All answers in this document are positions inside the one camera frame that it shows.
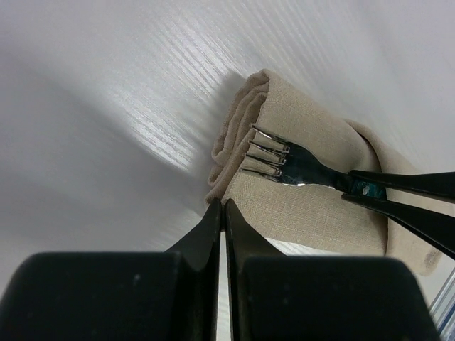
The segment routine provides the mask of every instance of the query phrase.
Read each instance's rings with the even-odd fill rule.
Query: towel fold
[[[215,141],[207,202],[234,199],[264,237],[343,254],[395,257],[417,274],[432,272],[439,251],[392,220],[343,201],[340,192],[320,185],[284,186],[239,172],[240,166],[258,167],[243,156],[249,139],[263,141],[249,128],[254,122],[304,146],[337,171],[418,173],[365,126],[330,115],[280,76],[263,70],[236,94]],[[387,198],[452,214],[451,205],[397,190],[387,189]]]

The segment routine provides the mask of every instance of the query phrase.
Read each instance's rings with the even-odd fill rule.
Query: folded cloth
[[[248,140],[263,139],[250,129],[254,122],[304,146],[337,171],[418,173],[365,126],[330,115],[280,76],[263,70],[236,94],[215,141],[207,203],[216,197],[234,199],[264,237],[343,254],[395,257],[415,273],[432,272],[439,251],[392,220],[343,201],[340,192],[320,185],[285,186],[240,172],[240,167],[258,167],[244,158],[249,148],[257,153]],[[451,205],[397,190],[387,189],[387,198],[452,214]]]

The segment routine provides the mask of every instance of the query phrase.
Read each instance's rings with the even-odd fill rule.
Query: beige towel
[[[209,178],[213,189],[207,202],[214,197],[234,199],[264,237],[343,254],[391,256],[415,273],[431,273],[439,251],[397,223],[343,201],[340,192],[319,185],[293,188],[239,172],[240,166],[259,166],[243,157],[248,139],[264,143],[250,130],[252,122],[306,147],[337,171],[418,173],[368,128],[330,115],[278,75],[263,70],[250,76],[237,93],[215,141],[216,166]],[[258,151],[251,147],[250,153]],[[387,198],[452,214],[451,205],[396,190],[387,189]]]

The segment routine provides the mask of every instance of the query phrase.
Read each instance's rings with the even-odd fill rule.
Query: folded towel
[[[343,254],[395,257],[418,274],[427,275],[436,267],[441,253],[434,247],[392,220],[343,201],[336,190],[284,186],[239,172],[240,166],[258,167],[244,158],[249,139],[263,141],[249,128],[254,122],[304,146],[337,171],[418,173],[365,126],[330,115],[280,76],[263,70],[250,76],[236,94],[221,127],[212,152],[216,166],[208,180],[213,188],[206,202],[234,199],[264,237]],[[451,205],[397,190],[387,189],[387,198],[452,214]]]

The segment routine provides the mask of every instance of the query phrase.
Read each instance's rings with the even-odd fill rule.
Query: white surface
[[[0,287],[40,250],[173,244],[204,211],[232,96],[263,67],[423,171],[455,169],[451,1],[0,5]]]

